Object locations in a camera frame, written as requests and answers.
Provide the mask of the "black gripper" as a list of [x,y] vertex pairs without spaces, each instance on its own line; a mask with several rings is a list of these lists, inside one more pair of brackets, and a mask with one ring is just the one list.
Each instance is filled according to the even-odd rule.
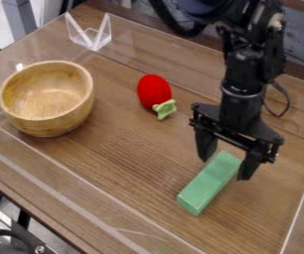
[[195,102],[191,105],[190,125],[195,131],[198,155],[206,162],[223,140],[246,151],[238,168],[237,179],[247,181],[261,163],[273,163],[283,138],[261,119],[266,88],[251,94],[222,89],[222,103],[212,105]]

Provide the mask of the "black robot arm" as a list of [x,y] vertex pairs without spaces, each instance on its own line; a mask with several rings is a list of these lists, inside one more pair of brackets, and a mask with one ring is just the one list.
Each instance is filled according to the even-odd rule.
[[275,78],[283,73],[285,20],[279,0],[178,0],[192,27],[184,28],[163,0],[150,0],[163,23],[184,38],[216,27],[223,40],[226,75],[218,105],[195,102],[190,124],[198,154],[207,160],[224,141],[245,150],[237,178],[246,181],[258,167],[275,161],[283,137],[267,126],[261,112],[267,109],[269,86],[281,89]]

